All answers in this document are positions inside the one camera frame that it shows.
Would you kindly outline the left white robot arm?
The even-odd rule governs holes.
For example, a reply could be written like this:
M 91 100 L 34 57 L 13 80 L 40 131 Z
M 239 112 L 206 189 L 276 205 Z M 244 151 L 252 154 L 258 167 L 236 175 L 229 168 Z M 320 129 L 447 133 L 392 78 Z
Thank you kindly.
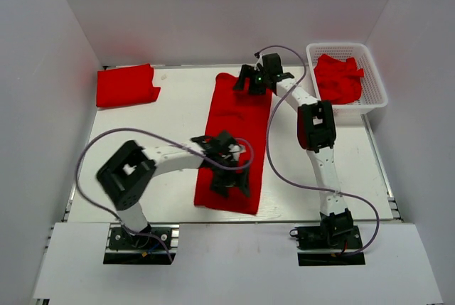
M 160 175 L 185 169 L 208 169 L 212 173 L 209 189 L 228 198 L 237 188 L 250 197 L 250 162 L 241 167 L 245 147 L 229 132 L 216 137 L 193 137 L 183 144 L 159 146 L 148 155 L 136 141 L 126 141 L 99 169 L 96 179 L 111 200 L 126 239 L 134 247 L 145 246 L 150 239 L 150 224 L 140 205 L 149 182 Z

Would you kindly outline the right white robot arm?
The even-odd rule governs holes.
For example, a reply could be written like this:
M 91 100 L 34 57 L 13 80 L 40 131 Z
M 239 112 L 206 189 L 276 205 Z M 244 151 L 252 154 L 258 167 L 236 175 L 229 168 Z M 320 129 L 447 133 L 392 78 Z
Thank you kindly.
M 279 54 L 255 53 L 254 65 L 244 64 L 233 90 L 242 91 L 249 83 L 251 95 L 272 91 L 296 112 L 296 136 L 306 151 L 316 177 L 315 191 L 320 192 L 320 237 L 329 247 L 337 247 L 353 230 L 353 219 L 341 194 L 334 161 L 336 126 L 329 101 L 308 93 L 291 73 L 283 70 Z

